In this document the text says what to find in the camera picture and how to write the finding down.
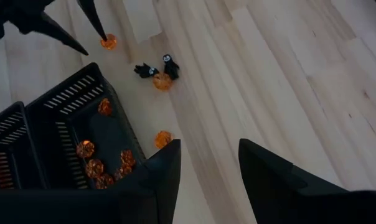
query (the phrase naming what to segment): black lego minifigure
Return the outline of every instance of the black lego minifigure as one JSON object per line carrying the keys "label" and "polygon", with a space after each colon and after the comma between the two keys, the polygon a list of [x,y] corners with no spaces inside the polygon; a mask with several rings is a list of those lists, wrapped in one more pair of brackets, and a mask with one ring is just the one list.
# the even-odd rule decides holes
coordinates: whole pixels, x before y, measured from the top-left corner
{"label": "black lego minifigure", "polygon": [[159,70],[156,68],[152,68],[149,65],[136,65],[136,68],[134,69],[134,72],[136,72],[141,78],[149,78],[153,77],[154,75],[159,73]]}
{"label": "black lego minifigure", "polygon": [[176,64],[171,56],[169,54],[166,54],[163,56],[163,62],[164,62],[164,73],[168,74],[171,78],[171,80],[176,80],[179,78],[178,76],[178,70],[180,69],[180,66]]}

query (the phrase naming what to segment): wooden floor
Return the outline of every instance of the wooden floor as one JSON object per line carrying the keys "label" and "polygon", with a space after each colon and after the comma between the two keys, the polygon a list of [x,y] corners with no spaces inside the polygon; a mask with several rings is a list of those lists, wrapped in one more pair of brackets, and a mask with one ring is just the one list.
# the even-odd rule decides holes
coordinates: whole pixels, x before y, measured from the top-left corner
{"label": "wooden floor", "polygon": [[[106,31],[119,40],[114,51],[100,46],[75,1],[46,9],[87,57],[6,24],[0,111],[98,63],[147,156],[162,129],[182,139],[174,223],[255,223],[238,166],[240,138],[349,190],[376,189],[372,0],[159,0],[162,32],[140,43],[137,26],[153,26],[130,23],[123,1],[97,1]],[[181,66],[168,93],[133,73],[142,62],[162,69],[164,53]]]}

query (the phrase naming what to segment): black crate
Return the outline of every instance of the black crate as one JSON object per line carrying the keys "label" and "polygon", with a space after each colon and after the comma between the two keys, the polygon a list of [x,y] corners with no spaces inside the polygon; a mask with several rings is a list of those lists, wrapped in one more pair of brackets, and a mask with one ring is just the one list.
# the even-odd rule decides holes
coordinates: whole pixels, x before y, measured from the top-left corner
{"label": "black crate", "polygon": [[[111,103],[112,116],[98,113],[104,98]],[[110,175],[121,165],[122,150],[132,150],[137,166],[145,160],[115,90],[95,63],[27,105],[26,110],[49,188],[95,188],[93,180],[85,175],[88,159],[76,155],[80,141],[95,144],[90,159],[102,160]]]}
{"label": "black crate", "polygon": [[14,103],[0,113],[0,189],[44,187],[24,105]]}

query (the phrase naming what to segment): black toy structure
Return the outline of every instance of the black toy structure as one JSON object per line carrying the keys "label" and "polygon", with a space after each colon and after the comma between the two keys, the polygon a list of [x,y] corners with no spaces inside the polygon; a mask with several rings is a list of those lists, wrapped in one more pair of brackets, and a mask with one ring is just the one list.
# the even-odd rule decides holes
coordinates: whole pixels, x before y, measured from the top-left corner
{"label": "black toy structure", "polygon": [[376,223],[376,191],[349,192],[247,139],[239,163],[258,224]]}
{"label": "black toy structure", "polygon": [[164,73],[168,74],[171,80],[178,79],[178,70],[180,70],[180,66],[173,61],[173,58],[169,54],[166,54],[163,56],[163,62]]}
{"label": "black toy structure", "polygon": [[0,190],[0,223],[171,224],[180,174],[175,139],[106,190]]}
{"label": "black toy structure", "polygon": [[[0,0],[0,40],[4,37],[4,23],[14,24],[21,34],[38,32],[61,41],[63,44],[88,55],[88,52],[57,22],[44,12],[54,0]],[[94,0],[77,0],[88,20],[102,39],[107,40]]]}
{"label": "black toy structure", "polygon": [[134,72],[137,73],[141,78],[149,78],[158,74],[159,70],[144,63],[143,65],[136,65]]}
{"label": "black toy structure", "polygon": [[[163,55],[162,59],[164,62],[164,73],[168,74],[171,80],[178,79],[180,66],[173,61],[173,58],[169,54]],[[149,78],[158,74],[159,70],[144,63],[143,65],[136,65],[134,72],[141,78]]]}

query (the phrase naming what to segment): orange crystal ball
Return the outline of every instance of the orange crystal ball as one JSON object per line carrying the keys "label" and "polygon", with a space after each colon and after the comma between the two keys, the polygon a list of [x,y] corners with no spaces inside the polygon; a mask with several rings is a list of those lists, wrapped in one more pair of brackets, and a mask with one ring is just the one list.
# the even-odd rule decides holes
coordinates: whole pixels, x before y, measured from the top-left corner
{"label": "orange crystal ball", "polygon": [[95,181],[95,188],[97,189],[107,189],[110,185],[114,184],[115,181],[113,177],[109,174],[102,174]]}
{"label": "orange crystal ball", "polygon": [[98,105],[98,112],[102,115],[109,116],[112,115],[112,107],[109,99],[104,98]]}
{"label": "orange crystal ball", "polygon": [[133,157],[133,152],[131,150],[122,151],[120,154],[120,159],[123,164],[127,164],[130,167],[133,167],[136,164],[136,160]]}
{"label": "orange crystal ball", "polygon": [[86,165],[86,174],[89,178],[97,178],[103,173],[103,164],[99,159],[90,159]]}
{"label": "orange crystal ball", "polygon": [[153,84],[158,90],[166,91],[171,88],[172,80],[168,74],[160,72],[153,76]]}
{"label": "orange crystal ball", "polygon": [[171,142],[171,133],[168,131],[160,131],[155,137],[155,146],[162,149],[164,146]]}
{"label": "orange crystal ball", "polygon": [[113,34],[107,34],[106,37],[108,40],[101,39],[101,45],[103,48],[108,50],[113,50],[118,45],[118,41],[116,40],[115,35]]}
{"label": "orange crystal ball", "polygon": [[122,171],[122,168],[116,170],[115,174],[113,174],[115,180],[121,180],[124,178]]}
{"label": "orange crystal ball", "polygon": [[133,168],[129,166],[128,164],[122,164],[120,168],[120,172],[122,173],[123,177],[130,174],[133,171]]}
{"label": "orange crystal ball", "polygon": [[80,142],[76,147],[76,154],[80,158],[89,158],[94,153],[94,144],[88,140]]}

